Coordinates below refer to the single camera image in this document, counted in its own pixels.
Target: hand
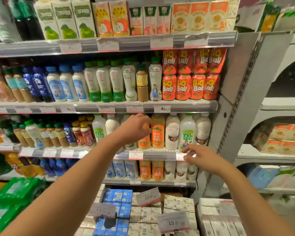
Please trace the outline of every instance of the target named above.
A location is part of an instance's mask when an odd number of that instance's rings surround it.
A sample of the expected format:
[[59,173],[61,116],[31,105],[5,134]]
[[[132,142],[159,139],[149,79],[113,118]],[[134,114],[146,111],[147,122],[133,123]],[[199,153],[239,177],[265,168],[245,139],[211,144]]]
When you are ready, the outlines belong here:
[[186,156],[184,156],[184,160],[189,164],[194,164],[209,173],[219,176],[228,165],[232,166],[231,163],[222,158],[220,155],[216,154],[211,148],[207,146],[192,144],[186,146],[182,152],[186,153],[189,150],[191,151]]
[[131,144],[148,136],[152,132],[149,127],[151,124],[152,120],[149,116],[139,113],[131,115],[115,132],[121,139],[122,145]]

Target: orange juice bottle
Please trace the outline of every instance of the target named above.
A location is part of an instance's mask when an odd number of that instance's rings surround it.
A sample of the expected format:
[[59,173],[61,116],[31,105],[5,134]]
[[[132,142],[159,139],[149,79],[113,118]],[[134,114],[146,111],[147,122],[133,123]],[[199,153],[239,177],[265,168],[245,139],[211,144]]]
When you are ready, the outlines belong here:
[[140,176],[141,179],[147,181],[151,178],[151,161],[150,160],[140,160]]
[[164,161],[153,160],[152,161],[152,178],[155,181],[161,181],[164,177]]
[[[145,123],[143,125],[142,129],[148,129],[150,126]],[[150,135],[146,136],[145,138],[142,138],[141,140],[138,141],[138,148],[144,150],[144,149],[149,149],[151,147],[151,138]]]
[[160,113],[154,113],[152,119],[152,147],[163,148],[165,145],[165,117]]

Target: juice carton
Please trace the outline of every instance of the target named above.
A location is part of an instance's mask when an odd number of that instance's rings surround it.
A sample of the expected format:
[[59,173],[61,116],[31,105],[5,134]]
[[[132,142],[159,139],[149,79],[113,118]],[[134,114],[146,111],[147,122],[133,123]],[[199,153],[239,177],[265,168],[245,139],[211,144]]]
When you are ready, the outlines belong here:
[[171,6],[160,6],[157,12],[157,34],[170,33]]
[[228,11],[228,1],[213,1],[208,15],[209,31],[224,31]]
[[156,6],[144,7],[144,34],[153,35],[157,33]]
[[56,16],[62,39],[78,39],[71,0],[57,0],[52,2],[53,11]]
[[203,98],[208,100],[216,99],[220,87],[220,75],[207,75],[205,78],[205,89]]
[[129,13],[131,35],[143,35],[143,8],[131,7]]
[[80,39],[96,37],[91,0],[72,0],[71,4]]
[[108,2],[93,2],[92,8],[98,37],[112,37],[113,28],[111,25]]
[[205,87],[205,75],[192,76],[190,98],[194,100],[202,99],[204,87]]
[[127,1],[110,1],[109,9],[114,36],[130,35]]
[[187,33],[191,3],[174,3],[171,13],[170,33]]
[[207,16],[210,2],[193,2],[190,11],[190,32],[205,31],[208,29]]
[[45,39],[61,39],[51,2],[39,0],[35,2],[34,8]]

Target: price label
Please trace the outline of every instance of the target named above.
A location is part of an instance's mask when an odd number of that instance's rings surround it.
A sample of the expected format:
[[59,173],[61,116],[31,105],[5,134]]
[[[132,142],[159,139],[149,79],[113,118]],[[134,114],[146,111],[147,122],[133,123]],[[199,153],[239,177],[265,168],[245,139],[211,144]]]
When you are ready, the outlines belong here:
[[98,106],[98,112],[100,112],[100,113],[116,113],[116,110],[114,107]]
[[186,185],[187,185],[186,183],[174,182],[174,186],[180,186],[180,187],[183,187],[183,186],[186,186]]
[[170,105],[154,106],[155,113],[170,113]]
[[130,185],[141,185],[141,181],[130,181]]
[[185,48],[203,48],[208,46],[209,33],[185,36]]
[[56,157],[57,150],[45,149],[43,157]]
[[223,200],[220,202],[219,206],[220,215],[225,216],[239,216],[236,206],[232,200]]
[[87,215],[99,217],[106,216],[114,218],[116,214],[116,206],[105,203],[93,203]]
[[39,109],[41,113],[57,113],[56,108],[54,107],[41,107]]
[[126,106],[127,113],[143,113],[143,106]]
[[119,42],[110,39],[97,39],[97,49],[98,52],[118,52]]
[[31,147],[23,147],[19,155],[20,156],[32,156],[34,153],[34,149],[35,148],[31,148]]
[[173,49],[174,39],[171,36],[151,36],[151,50],[171,50]]
[[15,111],[18,114],[32,114],[33,111],[30,108],[16,108]]
[[59,40],[59,47],[63,54],[82,53],[82,45],[79,40]]
[[72,106],[63,106],[60,107],[62,113],[75,113],[75,107]]
[[156,216],[158,228],[162,234],[178,231],[187,231],[190,228],[185,210]]
[[74,153],[74,150],[62,149],[62,151],[60,153],[60,157],[73,158],[73,153]]
[[84,157],[86,154],[88,154],[89,151],[84,150],[84,151],[79,151],[79,158]]
[[161,194],[158,190],[158,187],[153,188],[151,190],[144,191],[138,195],[136,195],[136,200],[139,207],[143,207],[153,202],[160,201]]
[[129,151],[129,160],[142,160],[143,152],[140,151]]
[[176,160],[177,161],[184,161],[184,156],[185,155],[187,155],[187,153],[176,152]]

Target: forearm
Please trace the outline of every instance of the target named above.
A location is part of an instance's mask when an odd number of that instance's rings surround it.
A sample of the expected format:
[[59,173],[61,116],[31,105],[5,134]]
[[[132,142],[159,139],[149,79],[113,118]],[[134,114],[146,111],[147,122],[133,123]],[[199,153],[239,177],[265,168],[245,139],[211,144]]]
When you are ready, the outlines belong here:
[[88,213],[122,142],[112,133],[55,181],[0,236],[70,236]]
[[295,235],[235,166],[225,165],[220,177],[228,186],[248,236]]

